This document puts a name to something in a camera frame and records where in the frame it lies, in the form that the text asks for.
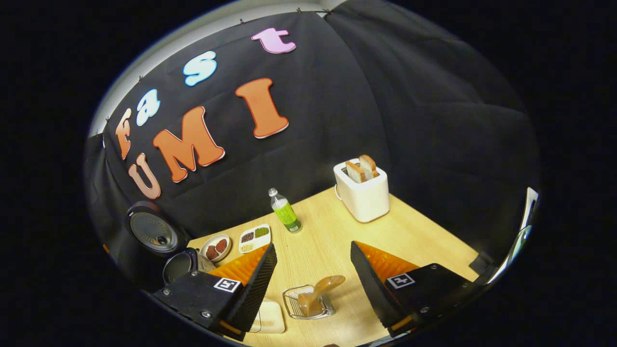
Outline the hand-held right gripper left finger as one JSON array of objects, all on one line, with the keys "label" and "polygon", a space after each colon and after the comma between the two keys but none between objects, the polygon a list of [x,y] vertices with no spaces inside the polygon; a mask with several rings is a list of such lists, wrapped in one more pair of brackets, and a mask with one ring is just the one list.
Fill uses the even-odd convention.
[{"label": "hand-held right gripper left finger", "polygon": [[276,249],[271,242],[210,272],[189,271],[152,298],[198,329],[243,341],[276,264]]}]

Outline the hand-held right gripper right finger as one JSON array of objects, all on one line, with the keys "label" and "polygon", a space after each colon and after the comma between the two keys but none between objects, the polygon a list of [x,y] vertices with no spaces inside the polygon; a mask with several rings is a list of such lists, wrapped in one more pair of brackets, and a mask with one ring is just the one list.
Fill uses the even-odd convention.
[{"label": "hand-held right gripper right finger", "polygon": [[351,242],[350,258],[374,313],[392,337],[434,325],[481,290],[440,264],[419,267],[364,242]]}]

